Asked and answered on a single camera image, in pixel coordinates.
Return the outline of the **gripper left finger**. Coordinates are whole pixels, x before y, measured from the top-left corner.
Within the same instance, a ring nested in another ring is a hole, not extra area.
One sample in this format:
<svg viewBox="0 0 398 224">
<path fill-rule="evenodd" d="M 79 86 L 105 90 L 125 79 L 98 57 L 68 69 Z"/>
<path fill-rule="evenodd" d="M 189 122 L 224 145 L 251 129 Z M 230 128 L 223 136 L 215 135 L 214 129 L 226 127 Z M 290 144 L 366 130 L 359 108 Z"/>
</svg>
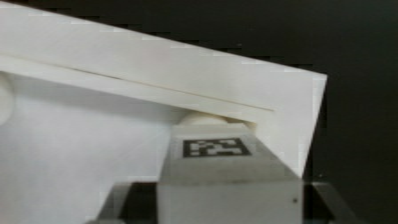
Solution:
<svg viewBox="0 0 398 224">
<path fill-rule="evenodd" d="M 118 183 L 98 217 L 86 224 L 159 224 L 157 183 Z"/>
</svg>

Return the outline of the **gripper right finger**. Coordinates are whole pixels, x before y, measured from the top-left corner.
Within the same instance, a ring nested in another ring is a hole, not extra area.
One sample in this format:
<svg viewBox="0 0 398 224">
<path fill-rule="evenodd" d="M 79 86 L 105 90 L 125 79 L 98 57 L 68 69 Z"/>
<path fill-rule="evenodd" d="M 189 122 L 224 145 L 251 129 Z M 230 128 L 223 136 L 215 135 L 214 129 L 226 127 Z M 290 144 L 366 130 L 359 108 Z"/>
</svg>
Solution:
<svg viewBox="0 0 398 224">
<path fill-rule="evenodd" d="M 343 197 L 326 182 L 311 182 L 304 187 L 302 224 L 363 224 Z"/>
</svg>

